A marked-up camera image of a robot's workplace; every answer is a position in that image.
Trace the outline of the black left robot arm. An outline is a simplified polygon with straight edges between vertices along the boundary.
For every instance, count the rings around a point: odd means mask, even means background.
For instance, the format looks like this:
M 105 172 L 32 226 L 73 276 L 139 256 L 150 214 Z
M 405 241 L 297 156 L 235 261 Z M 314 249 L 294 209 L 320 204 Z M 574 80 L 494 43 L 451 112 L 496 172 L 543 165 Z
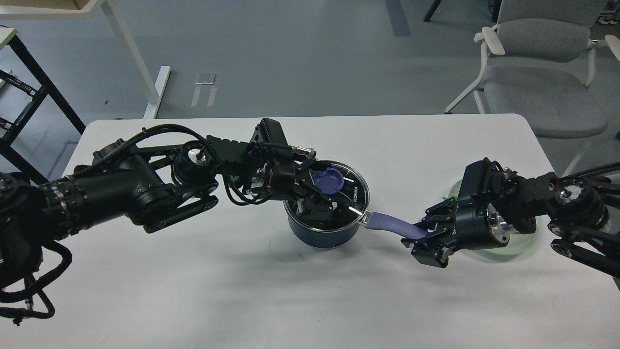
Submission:
M 291 202 L 323 227 L 354 199 L 346 180 L 316 152 L 288 144 L 264 118 L 249 142 L 201 136 L 185 126 L 143 128 L 93 154 L 91 165 L 38 186 L 20 172 L 1 174 L 1 316 L 51 318 L 44 288 L 72 261 L 60 240 L 127 216 L 148 233 L 214 208 L 217 176 L 232 203 Z

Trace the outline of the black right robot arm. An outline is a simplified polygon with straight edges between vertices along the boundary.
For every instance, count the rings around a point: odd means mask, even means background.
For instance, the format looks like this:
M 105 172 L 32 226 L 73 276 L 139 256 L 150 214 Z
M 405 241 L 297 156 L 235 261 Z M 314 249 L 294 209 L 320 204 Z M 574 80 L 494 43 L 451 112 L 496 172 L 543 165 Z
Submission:
M 465 168 L 457 198 L 428 208 L 416 224 L 421 233 L 401 242 L 419 263 L 445 268 L 456 251 L 504 248 L 547 216 L 552 250 L 618 278 L 619 236 L 604 230 L 618 196 L 617 185 L 554 172 L 525 178 L 485 158 Z

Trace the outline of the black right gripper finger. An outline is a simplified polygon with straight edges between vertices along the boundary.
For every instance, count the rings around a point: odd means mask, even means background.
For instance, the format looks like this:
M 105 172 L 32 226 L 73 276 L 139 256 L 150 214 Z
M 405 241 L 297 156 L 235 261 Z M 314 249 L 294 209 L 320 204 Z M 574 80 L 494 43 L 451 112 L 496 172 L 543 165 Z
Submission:
M 401 238 L 401 243 L 410 248 L 410 254 L 421 264 L 430 267 L 446 268 L 449 256 L 458 245 L 456 232 L 429 232 L 421 237 L 409 234 Z
M 413 225 L 429 233 L 452 233 L 453 231 L 456 231 L 455 217 L 457 209 L 458 202 L 453 197 L 450 197 L 430 208 L 427 208 L 427 210 L 425 210 L 425 216 L 421 219 L 421 221 L 414 223 Z

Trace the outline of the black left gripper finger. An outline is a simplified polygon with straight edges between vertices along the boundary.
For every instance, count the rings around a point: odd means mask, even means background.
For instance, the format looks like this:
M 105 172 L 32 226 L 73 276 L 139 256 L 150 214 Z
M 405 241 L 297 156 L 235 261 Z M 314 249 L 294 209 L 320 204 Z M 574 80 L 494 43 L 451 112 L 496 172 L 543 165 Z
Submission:
M 339 203 L 323 199 L 297 199 L 292 201 L 293 219 L 307 226 L 328 226 L 334 223 Z
M 347 172 L 330 161 L 304 161 L 296 163 L 296 200 L 323 199 L 339 203 L 339 207 L 349 205 L 346 188 L 349 183 Z

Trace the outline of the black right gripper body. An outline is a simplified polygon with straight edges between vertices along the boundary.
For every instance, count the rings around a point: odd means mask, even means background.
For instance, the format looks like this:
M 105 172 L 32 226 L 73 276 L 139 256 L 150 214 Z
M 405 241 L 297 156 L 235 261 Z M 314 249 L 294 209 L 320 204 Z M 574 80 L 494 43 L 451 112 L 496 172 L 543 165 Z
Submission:
M 465 168 L 454 214 L 457 236 L 455 246 L 458 249 L 503 248 L 509 243 L 509 234 L 496 234 L 489 227 L 489 202 L 480 197 L 494 172 L 496 167 L 489 159 L 475 161 Z

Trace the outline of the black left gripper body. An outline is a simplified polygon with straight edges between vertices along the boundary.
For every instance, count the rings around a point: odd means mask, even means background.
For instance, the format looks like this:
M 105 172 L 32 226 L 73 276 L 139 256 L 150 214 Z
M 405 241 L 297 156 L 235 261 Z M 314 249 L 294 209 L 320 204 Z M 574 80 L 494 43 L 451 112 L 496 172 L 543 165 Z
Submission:
M 242 187 L 242 201 L 299 200 L 319 193 L 311 178 L 316 151 L 289 145 L 278 121 L 263 118 L 249 144 L 250 169 Z

